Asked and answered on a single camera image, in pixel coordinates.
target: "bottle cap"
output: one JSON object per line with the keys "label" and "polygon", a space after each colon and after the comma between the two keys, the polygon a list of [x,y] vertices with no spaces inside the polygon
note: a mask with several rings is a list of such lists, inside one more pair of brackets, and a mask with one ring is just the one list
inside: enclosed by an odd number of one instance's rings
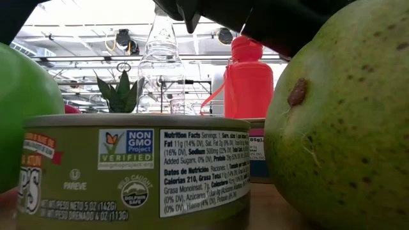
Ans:
{"label": "bottle cap", "polygon": [[231,54],[234,59],[261,59],[263,45],[245,36],[240,36],[231,43]]}

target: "tin can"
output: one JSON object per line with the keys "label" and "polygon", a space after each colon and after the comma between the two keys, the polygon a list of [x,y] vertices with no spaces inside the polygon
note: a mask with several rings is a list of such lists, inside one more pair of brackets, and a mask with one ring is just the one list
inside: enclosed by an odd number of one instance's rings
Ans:
{"label": "tin can", "polygon": [[250,122],[250,177],[252,183],[271,183],[264,153],[264,118],[245,119]]}
{"label": "tin can", "polygon": [[249,128],[193,116],[31,118],[17,229],[245,229]]}

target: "butterfly logo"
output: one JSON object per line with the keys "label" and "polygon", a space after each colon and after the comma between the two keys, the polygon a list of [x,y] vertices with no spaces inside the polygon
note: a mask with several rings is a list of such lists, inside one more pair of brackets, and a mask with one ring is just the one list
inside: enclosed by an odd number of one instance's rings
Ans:
{"label": "butterfly logo", "polygon": [[117,134],[112,136],[109,132],[106,132],[105,135],[107,137],[107,140],[106,140],[107,144],[115,144],[116,141],[118,140],[118,135]]}
{"label": "butterfly logo", "polygon": [[115,134],[112,136],[109,132],[105,133],[106,140],[104,146],[107,149],[108,154],[115,154],[116,147],[118,146],[123,134],[124,133],[119,136]]}

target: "non-gmo project verified logo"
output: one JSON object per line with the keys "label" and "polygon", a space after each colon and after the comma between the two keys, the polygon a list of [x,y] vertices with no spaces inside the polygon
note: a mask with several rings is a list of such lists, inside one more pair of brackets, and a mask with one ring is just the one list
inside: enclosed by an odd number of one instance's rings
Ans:
{"label": "non-gmo project verified logo", "polygon": [[153,168],[152,129],[100,130],[98,170]]}

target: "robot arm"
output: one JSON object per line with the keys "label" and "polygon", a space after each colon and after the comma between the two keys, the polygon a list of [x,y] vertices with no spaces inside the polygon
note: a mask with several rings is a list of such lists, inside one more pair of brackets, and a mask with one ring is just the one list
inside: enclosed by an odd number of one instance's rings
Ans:
{"label": "robot arm", "polygon": [[335,12],[354,0],[154,0],[193,33],[200,16],[293,57]]}

